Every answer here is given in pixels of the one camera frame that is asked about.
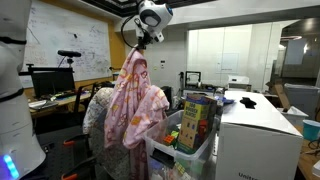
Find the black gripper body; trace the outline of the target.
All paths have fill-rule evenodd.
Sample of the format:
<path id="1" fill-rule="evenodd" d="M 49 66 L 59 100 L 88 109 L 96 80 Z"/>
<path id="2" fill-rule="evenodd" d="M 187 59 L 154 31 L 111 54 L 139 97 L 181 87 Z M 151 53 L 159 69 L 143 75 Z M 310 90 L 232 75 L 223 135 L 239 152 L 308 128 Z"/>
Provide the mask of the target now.
<path id="1" fill-rule="evenodd" d="M 147 31 L 138 30 L 136 32 L 136 37 L 138 40 L 136 48 L 139 50 L 145 50 L 147 45 L 153 43 L 153 38 L 150 36 L 150 34 Z"/>

